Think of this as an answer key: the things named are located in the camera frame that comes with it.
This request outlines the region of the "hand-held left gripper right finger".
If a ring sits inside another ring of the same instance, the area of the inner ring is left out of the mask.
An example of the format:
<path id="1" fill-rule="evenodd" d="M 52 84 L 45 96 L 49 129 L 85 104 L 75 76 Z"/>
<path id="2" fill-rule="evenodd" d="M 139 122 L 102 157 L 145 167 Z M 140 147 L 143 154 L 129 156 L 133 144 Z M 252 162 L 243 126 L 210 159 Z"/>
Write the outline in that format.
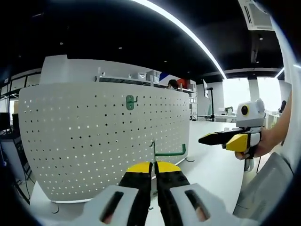
<path id="1" fill-rule="evenodd" d="M 158 205 L 166 226 L 222 226 L 227 211 L 216 196 L 189 183 L 181 169 L 164 161 L 154 163 Z"/>

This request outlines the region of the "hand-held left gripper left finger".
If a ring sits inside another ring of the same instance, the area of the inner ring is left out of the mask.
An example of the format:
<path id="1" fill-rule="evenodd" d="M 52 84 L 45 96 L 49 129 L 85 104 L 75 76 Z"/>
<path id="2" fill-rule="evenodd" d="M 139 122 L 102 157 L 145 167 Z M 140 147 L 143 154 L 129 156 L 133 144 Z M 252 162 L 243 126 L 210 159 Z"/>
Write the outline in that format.
<path id="1" fill-rule="evenodd" d="M 129 167 L 117 186 L 107 187 L 101 195 L 99 220 L 112 226 L 143 226 L 151 204 L 151 162 Z"/>

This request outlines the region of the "person's right hand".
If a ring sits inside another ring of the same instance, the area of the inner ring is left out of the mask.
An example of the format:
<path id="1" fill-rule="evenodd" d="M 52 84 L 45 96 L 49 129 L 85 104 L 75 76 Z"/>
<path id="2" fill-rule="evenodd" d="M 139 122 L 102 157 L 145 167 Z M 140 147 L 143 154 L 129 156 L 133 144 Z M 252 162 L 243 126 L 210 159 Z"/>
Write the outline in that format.
<path id="1" fill-rule="evenodd" d="M 270 130 L 263 129 L 261 131 L 261 140 L 257 145 L 256 150 L 254 151 L 254 158 L 264 156 L 269 153 L 273 148 L 273 144 L 270 141 Z M 249 153 L 238 153 L 235 152 L 235 157 L 239 160 L 245 160 L 249 158 Z"/>

